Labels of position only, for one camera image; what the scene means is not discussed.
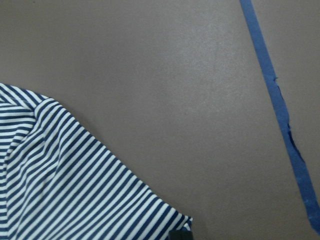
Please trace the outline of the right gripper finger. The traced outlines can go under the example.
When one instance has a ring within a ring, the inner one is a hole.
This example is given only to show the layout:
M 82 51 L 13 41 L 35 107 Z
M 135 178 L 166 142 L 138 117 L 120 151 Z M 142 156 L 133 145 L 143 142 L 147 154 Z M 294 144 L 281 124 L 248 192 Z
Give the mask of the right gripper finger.
M 191 231 L 170 231 L 169 240 L 193 240 L 193 233 Z

